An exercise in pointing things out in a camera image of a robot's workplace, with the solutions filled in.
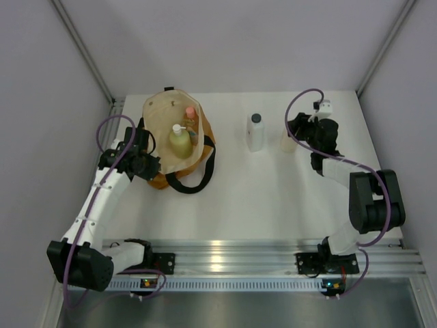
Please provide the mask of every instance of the bottle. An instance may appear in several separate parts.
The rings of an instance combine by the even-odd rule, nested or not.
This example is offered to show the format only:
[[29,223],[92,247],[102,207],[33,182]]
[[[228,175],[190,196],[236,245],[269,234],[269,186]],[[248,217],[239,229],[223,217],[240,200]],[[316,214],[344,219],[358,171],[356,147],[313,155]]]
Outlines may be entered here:
[[187,159],[193,152],[190,135],[186,132],[186,127],[179,124],[173,125],[173,131],[170,132],[169,141],[171,149],[180,159]]
[[281,138],[281,149],[283,152],[294,152],[298,144],[288,135],[287,129],[284,128]]
[[183,125],[190,134],[192,145],[196,146],[199,142],[199,116],[197,116],[194,107],[187,107],[185,109]]
[[246,140],[251,152],[261,150],[264,143],[264,123],[261,121],[260,114],[248,116]]

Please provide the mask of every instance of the cable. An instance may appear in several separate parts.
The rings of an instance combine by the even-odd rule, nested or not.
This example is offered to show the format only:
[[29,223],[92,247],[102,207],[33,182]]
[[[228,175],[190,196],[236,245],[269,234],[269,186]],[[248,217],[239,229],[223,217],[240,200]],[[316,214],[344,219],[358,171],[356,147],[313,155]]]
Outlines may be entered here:
[[[162,282],[162,284],[158,287],[158,289],[154,290],[151,294],[147,295],[147,296],[141,296],[139,297],[139,299],[142,301],[143,299],[151,299],[152,297],[155,297],[160,291],[161,289],[164,288],[165,284],[167,283],[167,276],[159,270],[155,270],[155,269],[130,269],[130,270],[125,270],[122,273],[155,273],[158,275],[158,279],[159,276],[162,276],[164,278],[164,281]],[[82,315],[82,317],[77,318],[70,318],[71,320],[73,320],[75,323],[79,323],[81,322],[87,315],[89,315],[91,312],[93,312],[94,310],[96,310],[97,308],[99,308],[103,303],[106,303],[108,300],[113,299],[115,297],[119,297],[119,296],[133,296],[133,294],[131,292],[117,292],[115,294],[109,295],[108,297],[105,297],[103,300],[99,301],[97,304],[95,304],[95,306],[91,307],[88,311],[86,311],[86,313],[84,315]]]
[[319,271],[315,274],[315,275],[307,275],[306,273],[304,273],[308,278],[314,279],[317,278],[320,273],[322,273],[322,270],[319,269]]
[[[126,145],[126,147],[123,149],[122,153],[116,158],[115,162],[112,164],[112,166],[109,168],[108,172],[103,176],[102,180],[99,182],[100,185],[103,185],[107,178],[109,177],[109,175],[111,174],[111,172],[114,170],[114,168],[118,165],[118,163],[121,161],[121,159],[123,158],[123,156],[127,153],[127,151],[129,150],[129,148],[132,146],[133,142],[134,142],[134,138],[135,138],[135,123],[134,121],[132,121],[131,118],[129,118],[126,115],[122,115],[122,114],[117,114],[117,115],[112,115],[109,116],[107,119],[103,120],[96,131],[96,140],[97,140],[97,146],[100,149],[100,151],[103,151],[102,146],[100,145],[100,141],[99,141],[99,134],[100,134],[100,130],[102,129],[102,127],[109,121],[109,120],[113,120],[114,118],[124,118],[126,120],[129,121],[129,123],[132,125],[132,135],[130,136],[130,140],[128,142],[128,144]],[[69,310],[72,310],[74,308],[76,308],[85,298],[86,294],[88,293],[88,290],[86,290],[81,298],[77,301],[76,304],[72,305],[70,303],[70,300],[68,298],[68,275],[70,273],[70,266],[71,266],[71,262],[72,262],[72,258],[73,258],[73,254],[74,254],[74,250],[76,249],[77,243],[79,241],[79,238],[82,235],[82,231],[85,227],[86,224],[86,218],[89,217],[89,214],[91,212],[91,209],[93,208],[94,202],[96,201],[98,192],[100,191],[100,187],[97,187],[96,190],[94,191],[91,200],[89,201],[87,210],[85,211],[85,219],[82,220],[81,225],[79,226],[78,230],[77,230],[77,234],[74,237],[73,243],[71,245],[70,251],[68,252],[68,257],[67,257],[67,262],[66,262],[66,267],[64,270],[64,280],[62,282],[62,286],[63,286],[63,293],[64,293],[64,303],[66,305],[66,307]]]
[[364,268],[363,273],[361,273],[361,276],[357,279],[357,281],[343,294],[340,295],[340,298],[343,298],[345,296],[348,296],[358,285],[363,281],[364,276],[366,276],[368,270],[369,270],[369,254],[362,248],[358,248],[359,251],[364,253],[364,256],[366,257],[366,266]]
[[292,106],[294,105],[294,103],[304,94],[308,93],[308,92],[318,92],[320,93],[320,95],[322,96],[322,98],[319,100],[319,103],[321,103],[324,100],[324,93],[322,90],[320,89],[307,89],[305,91],[302,91],[301,93],[299,93],[296,97],[293,98],[293,100],[291,101],[291,103],[288,105],[287,110],[285,111],[285,128],[287,129],[287,133],[288,135],[294,140],[294,142],[296,142],[299,146],[302,146],[303,148],[314,152],[316,154],[328,157],[330,159],[334,159],[336,161],[343,161],[355,166],[358,166],[362,169],[365,169],[366,171],[369,171],[370,173],[372,173],[376,180],[378,181],[378,184],[380,185],[381,189],[382,189],[382,194],[384,195],[384,200],[385,200],[385,205],[386,205],[386,217],[385,217],[385,223],[384,223],[384,227],[382,228],[381,232],[379,233],[379,235],[372,241],[368,242],[368,243],[357,243],[358,246],[360,247],[369,247],[369,246],[373,246],[375,245],[378,241],[380,241],[382,239],[382,237],[385,235],[385,233],[387,232],[387,230],[389,229],[390,226],[390,218],[391,218],[391,205],[390,205],[390,197],[389,197],[389,192],[387,191],[387,188],[385,187],[384,182],[382,181],[381,177],[378,175],[378,173],[376,173],[376,171],[374,169],[372,169],[371,167],[364,165],[364,164],[360,164],[357,163],[355,161],[351,161],[350,159],[346,159],[343,157],[337,157],[337,156],[333,156],[330,154],[327,154],[325,152],[321,152],[319,150],[316,150],[314,148],[312,148],[311,146],[305,145],[304,143],[300,142],[299,140],[297,140],[297,138],[294,136],[294,134],[291,132],[289,126],[288,126],[288,113],[290,112],[290,109],[292,108]]
[[344,269],[344,266],[341,266],[341,281],[346,285],[346,270]]
[[150,137],[152,137],[153,148],[152,148],[152,150],[150,150],[149,154],[153,153],[155,151],[155,149],[156,149],[156,140],[155,140],[155,137],[153,136],[152,133],[150,133]]

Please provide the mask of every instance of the white wall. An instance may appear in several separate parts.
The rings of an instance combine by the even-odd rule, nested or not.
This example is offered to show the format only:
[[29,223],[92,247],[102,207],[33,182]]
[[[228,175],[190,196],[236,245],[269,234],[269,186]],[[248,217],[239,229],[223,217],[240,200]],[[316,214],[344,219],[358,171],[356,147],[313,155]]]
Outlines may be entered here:
[[53,283],[46,257],[85,199],[109,112],[47,0],[0,10],[0,327],[37,325]]
[[354,90],[404,0],[64,0],[110,89]]
[[437,292],[437,2],[421,0],[361,104],[384,167],[396,170],[407,244],[421,252]]

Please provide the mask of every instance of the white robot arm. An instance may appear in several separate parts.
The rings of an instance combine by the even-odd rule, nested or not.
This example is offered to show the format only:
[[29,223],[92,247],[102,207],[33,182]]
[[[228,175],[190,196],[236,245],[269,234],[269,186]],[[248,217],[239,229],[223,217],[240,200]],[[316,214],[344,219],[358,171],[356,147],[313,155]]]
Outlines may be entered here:
[[[151,155],[155,144],[152,150],[148,150],[149,137],[153,142],[154,138],[144,129],[143,119],[135,129],[131,147],[128,147],[132,134],[133,128],[127,128],[124,140],[115,140],[111,148],[100,156],[94,184],[79,215],[62,240],[52,241],[47,248],[48,259],[59,282],[63,282],[67,269],[68,284],[103,291],[113,275],[127,268],[157,269],[157,254],[153,254],[147,241],[128,239],[117,247],[102,247],[113,211],[132,179],[138,176],[151,180],[160,169],[159,157]],[[174,254],[160,256],[164,259],[168,256],[174,258]],[[170,268],[171,272],[165,272],[164,265],[160,269],[169,274],[173,271]]]
[[[294,120],[287,121],[287,127],[295,141],[308,144],[302,146],[312,151],[312,168],[319,175],[349,189],[350,221],[327,236],[318,245],[317,253],[296,254],[298,270],[306,275],[340,274],[341,268],[346,268],[347,273],[358,273],[358,266],[351,265],[356,264],[358,245],[374,241],[381,231],[385,231],[387,204],[390,204],[391,212],[387,230],[404,224],[405,210],[397,177],[391,170],[363,172],[360,166],[364,165],[353,165],[345,160],[337,150],[338,124],[328,118],[332,113],[332,105],[324,100],[315,102],[313,106],[315,114],[299,113]],[[383,196],[378,180],[383,183],[388,197]]]

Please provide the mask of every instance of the white tabletop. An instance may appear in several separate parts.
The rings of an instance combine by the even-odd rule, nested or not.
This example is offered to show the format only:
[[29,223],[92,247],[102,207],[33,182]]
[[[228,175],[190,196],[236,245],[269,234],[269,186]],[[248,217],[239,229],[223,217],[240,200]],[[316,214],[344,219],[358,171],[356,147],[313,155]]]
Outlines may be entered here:
[[[200,193],[159,191],[134,178],[119,201],[108,239],[320,239],[348,218],[348,190],[323,178],[310,165],[310,152],[281,151],[284,113],[297,92],[191,94],[202,105],[216,138],[216,165],[210,184]],[[128,96],[123,114],[138,121],[148,95]],[[301,98],[290,112],[311,113],[318,95]],[[369,131],[353,91],[326,92],[339,123],[340,153],[379,168]],[[250,153],[245,141],[246,117],[260,113],[266,143]],[[127,121],[119,125],[123,139]],[[202,168],[182,182],[196,185]],[[395,228],[385,238],[402,238]]]

